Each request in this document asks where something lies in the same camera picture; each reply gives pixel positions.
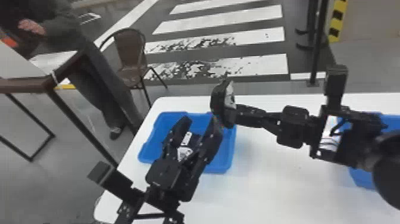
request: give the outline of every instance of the brown chair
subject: brown chair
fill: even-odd
[[[117,75],[124,80],[124,83],[129,88],[143,89],[147,102],[151,107],[150,98],[147,93],[145,82],[143,81],[144,75],[152,70],[165,88],[167,89],[168,87],[154,68],[147,64],[145,55],[145,35],[136,29],[121,29],[109,35],[109,37],[101,43],[99,49],[101,49],[110,38],[114,38],[115,40],[118,55],[122,63],[122,68],[118,70]]]

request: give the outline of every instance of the floor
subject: floor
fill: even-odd
[[[130,6],[120,3],[115,9],[110,7],[111,11],[120,10],[119,13],[111,13],[115,15],[113,22],[122,18],[124,13],[129,12],[137,3],[132,3]],[[168,10],[172,10],[174,5],[168,5],[168,7]],[[108,13],[102,7],[95,8],[93,11],[103,16]],[[101,35],[109,26],[104,25],[102,30],[98,30],[97,35]],[[397,50],[399,47],[400,39],[398,38],[332,44],[331,49],[336,62],[346,64],[350,70],[346,91],[399,92],[400,52]],[[148,91],[151,99],[155,101],[164,96],[209,95],[214,85],[170,85],[168,90],[156,85],[149,86]],[[108,129],[98,110],[74,90],[58,92],[93,130],[97,138],[108,146],[110,153],[120,160],[132,141],[132,134],[125,130],[117,141],[110,141]],[[237,95],[317,94],[320,92],[322,92],[321,85],[316,88],[307,88],[304,81],[235,83]],[[143,93],[139,91],[132,93],[135,103],[145,115],[148,107]],[[5,146],[0,145],[2,154],[0,157],[0,197],[2,198],[0,223],[94,223],[93,207],[102,189],[88,180],[86,175],[99,160],[102,160],[101,155],[45,95],[18,94],[17,97],[55,132],[57,138],[38,155],[34,163],[26,162]],[[25,152],[32,152],[45,138],[45,133],[4,96],[0,96],[0,104],[2,118],[0,133]]]
[[[226,76],[236,82],[283,81],[290,80],[291,74],[310,71],[312,54],[296,47],[300,36],[294,32],[307,11],[303,4],[290,0],[209,2],[145,0],[138,7],[146,5],[145,9],[135,11],[143,16],[133,21],[122,18],[119,23],[143,32],[148,62],[168,84],[216,83]],[[101,21],[82,28],[97,38]],[[104,48],[104,54],[115,69],[120,67],[114,44]],[[331,50],[324,48],[319,69],[334,63]],[[149,72],[145,79],[156,77]]]

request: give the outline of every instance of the white label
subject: white label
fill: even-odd
[[[182,161],[183,159],[187,158],[189,155],[193,153],[193,150],[191,150],[188,147],[179,147],[177,149],[177,154],[178,154],[178,161]]]
[[[192,133],[191,132],[186,132],[185,137],[182,140],[182,143],[180,145],[189,145],[190,139],[192,137]]]

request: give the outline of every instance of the robotic arm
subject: robotic arm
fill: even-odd
[[[318,116],[308,110],[286,106],[280,113],[235,104],[232,82],[222,81],[211,95],[210,107],[227,128],[234,124],[264,128],[277,136],[277,143],[291,148],[310,146],[310,157],[373,173],[379,194],[392,206],[400,209],[400,130],[382,133],[387,125],[379,115],[352,111],[341,105],[348,71],[345,66],[327,69],[324,95],[327,102]],[[321,147],[321,139],[329,116],[342,118],[330,131],[340,136],[336,150]],[[351,128],[337,132],[345,123]]]
[[[345,66],[327,69],[324,95],[327,102],[318,116],[308,110],[286,106],[282,112],[236,104],[232,82],[223,81],[211,95],[214,114],[203,136],[189,133],[192,123],[182,117],[162,143],[159,159],[151,165],[143,192],[132,188],[132,181],[115,168],[99,162],[88,178],[108,190],[123,202],[117,210],[115,224],[130,224],[138,219],[164,218],[163,224],[183,224],[184,215],[177,209],[180,202],[190,201],[199,178],[216,155],[223,139],[222,126],[242,125],[264,128],[277,136],[277,143],[291,148],[310,146],[310,157],[372,172],[379,194],[400,209],[400,130],[382,133],[387,125],[379,115],[350,110],[341,105],[348,71]],[[340,136],[335,150],[323,147],[322,135],[329,116],[342,118],[330,131]],[[338,132],[345,123],[351,128]],[[148,203],[160,213],[139,214]]]
[[[131,224],[139,219],[163,218],[163,224],[183,224],[184,215],[177,211],[180,201],[190,201],[205,166],[209,164],[223,139],[221,123],[213,117],[203,136],[186,138],[192,121],[182,117],[162,143],[159,159],[151,165],[143,192],[131,188],[132,181],[110,165],[99,162],[88,178],[111,192],[123,202],[117,210],[115,224]],[[160,213],[139,214],[148,203]]]

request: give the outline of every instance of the blue tray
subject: blue tray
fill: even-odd
[[[399,115],[384,115],[380,114],[380,118],[382,119],[382,122],[387,124],[389,127],[386,129],[383,129],[382,132],[390,132],[392,130],[397,130],[400,129],[400,116]],[[345,129],[349,129],[350,124],[346,123],[340,128],[340,131],[343,131]],[[372,181],[372,174],[370,172],[366,172],[360,169],[353,169],[349,168],[349,173],[354,180],[354,183],[357,186],[360,186],[362,188],[366,189],[371,189],[375,190],[375,185]]]
[[[170,129],[175,125],[178,120],[188,116],[192,119],[193,123],[190,127],[190,131],[203,135],[212,114],[209,113],[188,113],[188,112],[163,112],[161,113],[153,127],[147,141],[143,144],[143,147],[138,155],[139,161],[143,163],[152,163],[158,159],[162,151],[162,141],[167,136]],[[224,138],[220,145],[217,155],[215,155],[212,162],[205,168],[205,173],[225,173],[232,165],[233,152],[235,149],[236,139],[236,126],[232,129],[224,129]]]

